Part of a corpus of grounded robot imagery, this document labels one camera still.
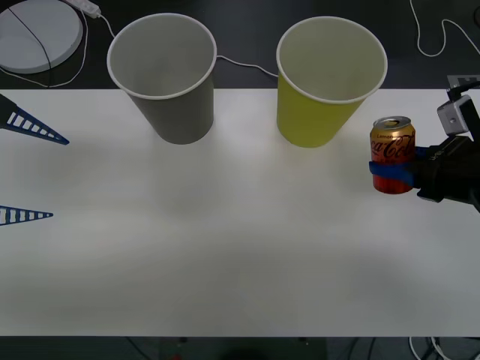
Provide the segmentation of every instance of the wireless charger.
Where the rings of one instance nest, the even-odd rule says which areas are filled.
[[[41,41],[52,68],[67,60],[80,45],[83,25],[69,5],[59,0],[28,0],[10,9]],[[49,70],[37,39],[8,9],[0,13],[0,67],[18,74]]]

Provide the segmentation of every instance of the black background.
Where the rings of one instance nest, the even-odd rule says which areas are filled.
[[[455,21],[480,46],[480,28],[473,21],[479,0],[413,0],[421,23],[422,48],[435,53],[442,46],[441,20]],[[0,10],[17,1],[1,2]],[[204,23],[217,41],[218,54],[260,65],[277,73],[275,50],[282,34],[308,17],[345,17],[370,29],[388,55],[383,88],[444,89],[447,75],[480,74],[480,55],[451,24],[446,24],[445,52],[428,58],[416,49],[416,25],[409,0],[96,0],[116,33],[128,23],[160,12],[185,14]],[[90,35],[82,73],[63,89],[114,89],[106,57],[112,37],[102,19],[87,17]],[[83,42],[64,63],[53,69],[53,84],[69,80],[83,57]],[[48,82],[47,73],[30,76]],[[214,69],[217,88],[274,88],[276,80],[258,70],[219,60]],[[0,89],[39,89],[39,86],[0,73]]]

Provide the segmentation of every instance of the coca-cola can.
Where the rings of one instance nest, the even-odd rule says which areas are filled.
[[[370,132],[372,161],[402,164],[415,159],[415,128],[405,116],[379,118]],[[412,187],[399,180],[373,176],[373,186],[385,194],[402,194]]]

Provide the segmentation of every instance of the blue striped object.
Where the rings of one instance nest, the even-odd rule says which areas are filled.
[[[0,129],[2,128],[62,145],[69,143],[67,139],[51,127],[46,126],[25,110],[20,109],[13,101],[0,94]]]
[[[26,208],[11,208],[0,205],[0,227],[51,218],[51,212],[33,211]]]

